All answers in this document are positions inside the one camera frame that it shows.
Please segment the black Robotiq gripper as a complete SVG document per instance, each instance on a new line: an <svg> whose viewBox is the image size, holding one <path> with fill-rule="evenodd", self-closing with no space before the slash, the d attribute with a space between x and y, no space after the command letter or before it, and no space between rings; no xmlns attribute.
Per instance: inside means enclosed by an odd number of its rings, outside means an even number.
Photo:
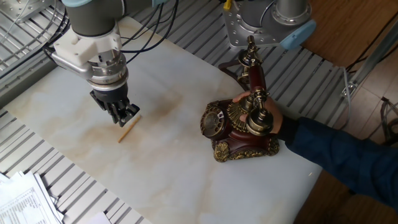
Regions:
<svg viewBox="0 0 398 224"><path fill-rule="evenodd" d="M127 83L110 91L92 90L90 92L99 107L106 110L112 117L113 123L121 127L124 127L140 111L140 107L130 104L127 94Z"/></svg>

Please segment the person's bare hand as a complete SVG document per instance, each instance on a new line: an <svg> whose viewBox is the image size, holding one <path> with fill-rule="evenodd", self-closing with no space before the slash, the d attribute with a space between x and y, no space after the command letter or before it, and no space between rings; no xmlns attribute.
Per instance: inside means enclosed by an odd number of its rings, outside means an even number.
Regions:
<svg viewBox="0 0 398 224"><path fill-rule="evenodd" d="M245 91L245 92L239 94L238 96L236 96L235 98L233 98L233 102L237 103L249 95L250 95L250 92ZM273 115L273 118L274 118L273 129L271 131L271 134L277 134L279 132L280 127L283 122L283 114L279 111L274 100L269 96L267 97L267 100L265 102L265 108Z"/></svg>

